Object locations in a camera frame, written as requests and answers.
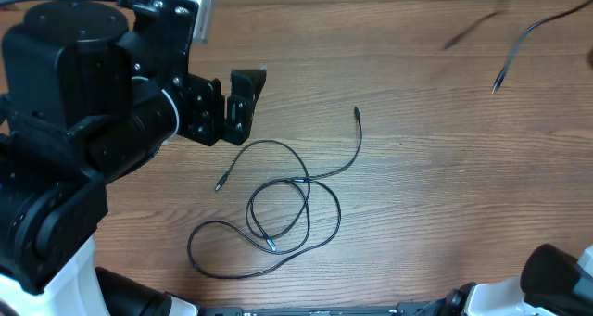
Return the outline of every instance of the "black bracket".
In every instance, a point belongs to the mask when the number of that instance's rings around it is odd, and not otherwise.
[[[234,145],[241,145],[247,140],[266,75],[266,70],[233,70],[222,140]]]

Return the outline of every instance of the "table surface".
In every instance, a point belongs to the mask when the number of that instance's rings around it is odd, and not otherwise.
[[[301,172],[281,148],[254,148],[217,194],[239,148],[177,138],[107,188],[96,265],[205,306],[280,308],[442,297],[520,274],[544,243],[579,256],[593,244],[593,9],[533,32],[502,89],[490,91],[527,25],[580,2],[513,2],[448,51],[443,43],[493,2],[219,7],[211,45],[193,48],[190,71],[221,78],[228,94],[231,69],[268,68],[250,140],[284,141],[311,173],[328,171],[353,154],[360,108],[359,159],[325,180],[342,204],[340,231],[268,275],[205,278],[186,255],[194,227],[226,220],[245,229],[251,192]],[[0,14],[1,30],[21,18]],[[273,233],[300,204],[279,186],[261,194],[256,212]],[[336,220],[318,188],[310,207],[308,245]],[[301,219],[276,244],[296,245],[305,227]],[[193,248],[205,268],[225,274],[280,259],[221,227],[205,229]]]

